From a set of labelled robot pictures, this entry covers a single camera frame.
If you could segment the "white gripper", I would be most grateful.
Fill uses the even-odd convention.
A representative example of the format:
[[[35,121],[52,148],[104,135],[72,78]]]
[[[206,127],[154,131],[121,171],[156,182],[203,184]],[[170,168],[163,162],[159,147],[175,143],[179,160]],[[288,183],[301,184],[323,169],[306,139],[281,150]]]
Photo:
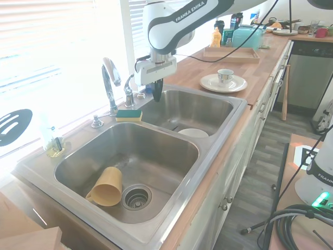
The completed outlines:
[[[159,102],[163,91],[163,78],[176,73],[177,61],[174,56],[164,63],[156,64],[151,60],[139,61],[134,73],[135,83],[138,86],[151,84],[152,95],[155,102]]]

